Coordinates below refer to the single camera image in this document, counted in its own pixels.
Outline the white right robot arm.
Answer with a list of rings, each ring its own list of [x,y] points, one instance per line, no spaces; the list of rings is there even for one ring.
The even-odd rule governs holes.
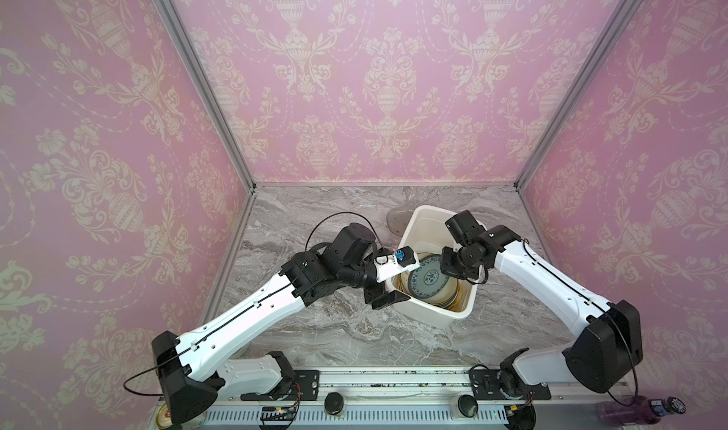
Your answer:
[[[578,383],[607,393],[643,360],[641,317],[631,303],[583,287],[504,225],[486,229],[469,211],[445,222],[456,245],[442,251],[441,271],[472,284],[492,270],[509,276],[548,307],[574,335],[562,346],[522,348],[500,363],[502,394],[521,399],[532,386]]]

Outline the white plastic bin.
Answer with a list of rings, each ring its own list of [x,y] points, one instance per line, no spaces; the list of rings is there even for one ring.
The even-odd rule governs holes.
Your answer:
[[[456,242],[446,227],[446,221],[454,215],[453,211],[435,206],[415,208],[399,245],[401,247],[409,246],[413,249],[417,259],[422,254],[441,256],[444,247],[459,249],[460,244]],[[396,282],[399,277],[388,280],[387,287],[398,289]],[[456,300],[447,308],[432,306],[410,296],[410,300],[394,304],[394,310],[432,327],[445,329],[453,322],[470,316],[474,307],[478,287],[464,280],[458,280],[458,283],[459,293]]]

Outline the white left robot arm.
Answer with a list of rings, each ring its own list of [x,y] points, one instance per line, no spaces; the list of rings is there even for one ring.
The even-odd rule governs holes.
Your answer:
[[[295,371],[282,352],[242,367],[231,365],[233,355],[279,321],[343,288],[362,289],[375,310],[406,301],[407,295],[385,283],[419,265],[413,248],[379,248],[370,228],[350,223],[332,242],[295,254],[258,291],[214,320],[182,335],[157,335],[153,371],[171,423],[197,418],[220,394],[286,397],[294,390]]]

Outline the small dark green plate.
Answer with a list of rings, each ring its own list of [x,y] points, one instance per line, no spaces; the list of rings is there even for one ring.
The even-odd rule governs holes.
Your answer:
[[[407,278],[407,288],[413,297],[435,305],[445,302],[456,293],[457,285],[440,271],[440,255],[420,260],[420,267]]]

